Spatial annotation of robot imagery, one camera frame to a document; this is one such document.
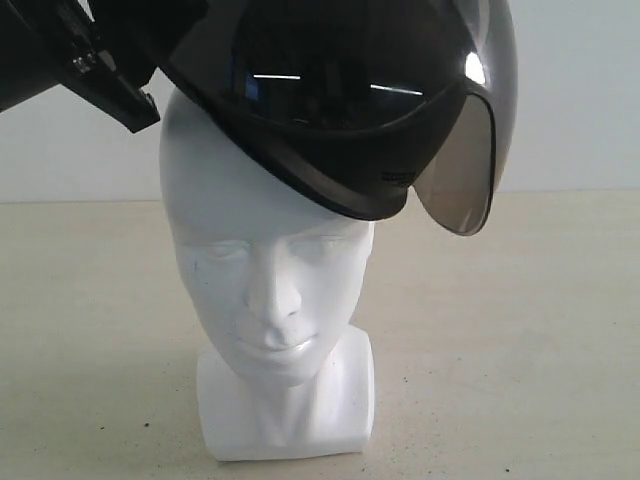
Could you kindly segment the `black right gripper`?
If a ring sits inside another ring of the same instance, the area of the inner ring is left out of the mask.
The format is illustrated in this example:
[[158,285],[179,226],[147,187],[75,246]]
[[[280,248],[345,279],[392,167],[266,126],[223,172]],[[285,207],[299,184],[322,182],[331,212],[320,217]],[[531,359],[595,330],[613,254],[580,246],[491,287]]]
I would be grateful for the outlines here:
[[132,133],[160,120],[144,88],[205,1],[4,1],[1,109],[62,86]]

